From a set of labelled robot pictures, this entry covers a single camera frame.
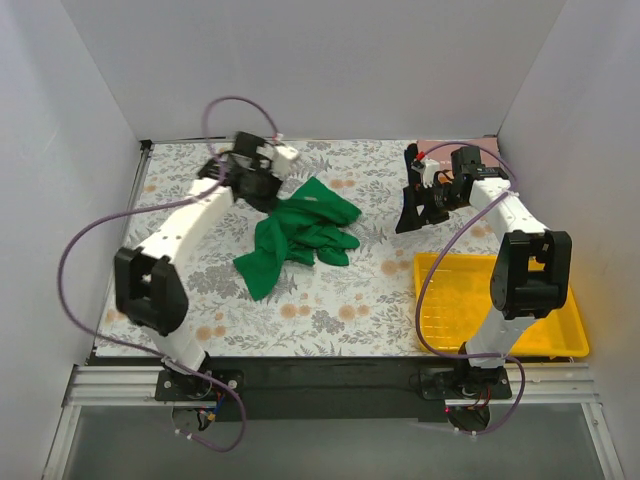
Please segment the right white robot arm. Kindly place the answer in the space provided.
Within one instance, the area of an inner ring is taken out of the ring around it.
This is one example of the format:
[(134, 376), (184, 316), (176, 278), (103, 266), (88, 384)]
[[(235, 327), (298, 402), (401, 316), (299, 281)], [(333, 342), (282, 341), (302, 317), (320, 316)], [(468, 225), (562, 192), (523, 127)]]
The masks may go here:
[(515, 174), (502, 159), (487, 166), (482, 161), (486, 148), (462, 141), (454, 147), (446, 182), (427, 151), (415, 143), (405, 149), (407, 184), (395, 231), (437, 225), (451, 212), (472, 207), (477, 211), (473, 219), (485, 219), (500, 242), (489, 282), (491, 308), (453, 356), (463, 364), (452, 373), (453, 387), (471, 398), (486, 389), (487, 371), (503, 367), (523, 333), (566, 303), (572, 239), (565, 231), (549, 229), (525, 207)]

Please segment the green t shirt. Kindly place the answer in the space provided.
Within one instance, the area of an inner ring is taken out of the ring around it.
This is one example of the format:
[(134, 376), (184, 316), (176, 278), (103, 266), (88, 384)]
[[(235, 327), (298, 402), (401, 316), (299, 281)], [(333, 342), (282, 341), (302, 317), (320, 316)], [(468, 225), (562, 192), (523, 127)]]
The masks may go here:
[(359, 219), (361, 210), (315, 177), (260, 221), (254, 232), (254, 250), (234, 259), (250, 297), (259, 301), (271, 294), (283, 265), (293, 261), (312, 266), (317, 260), (347, 266), (347, 252), (360, 241), (344, 229)]

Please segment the aluminium mounting rail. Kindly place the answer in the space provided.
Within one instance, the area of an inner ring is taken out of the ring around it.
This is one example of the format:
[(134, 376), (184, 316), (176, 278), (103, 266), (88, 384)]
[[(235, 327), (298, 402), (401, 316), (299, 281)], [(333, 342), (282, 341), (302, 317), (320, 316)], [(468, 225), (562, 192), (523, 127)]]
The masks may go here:
[(592, 403), (599, 399), (588, 368), (576, 363), (506, 366), (490, 387), (448, 387), (441, 367), (412, 364), (407, 359), (382, 358), (353, 365), (322, 358), (262, 358), (243, 367), (226, 367), (207, 381), (201, 393), (189, 393), (154, 366), (85, 366), (71, 375), (67, 405), (138, 405), (150, 402), (213, 402), (218, 392), (234, 390), (243, 400), (258, 394), (307, 395), (412, 393), (448, 404), (483, 403)]

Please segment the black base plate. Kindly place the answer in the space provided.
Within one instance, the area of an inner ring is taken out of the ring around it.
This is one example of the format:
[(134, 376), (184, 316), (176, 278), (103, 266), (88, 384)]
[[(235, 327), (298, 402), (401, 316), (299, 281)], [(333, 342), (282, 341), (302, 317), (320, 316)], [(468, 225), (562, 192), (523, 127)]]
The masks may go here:
[(443, 422), (448, 400), (508, 400), (504, 372), (464, 377), (435, 357), (214, 357), (197, 377), (163, 368), (155, 398), (205, 406), (226, 386), (238, 393), (251, 420), (412, 418)]

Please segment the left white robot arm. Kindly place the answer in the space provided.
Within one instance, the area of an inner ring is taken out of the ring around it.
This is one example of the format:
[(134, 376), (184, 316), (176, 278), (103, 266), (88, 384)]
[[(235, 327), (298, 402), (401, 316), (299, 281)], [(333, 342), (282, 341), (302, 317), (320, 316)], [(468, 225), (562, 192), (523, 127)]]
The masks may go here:
[(184, 265), (237, 200), (271, 212), (298, 158), (298, 150), (279, 139), (237, 133), (230, 150), (202, 166), (186, 198), (164, 223), (138, 246), (122, 247), (114, 257), (117, 310), (181, 372), (178, 387), (190, 399), (205, 398), (213, 377), (201, 367), (206, 352), (186, 323), (189, 300), (180, 278)]

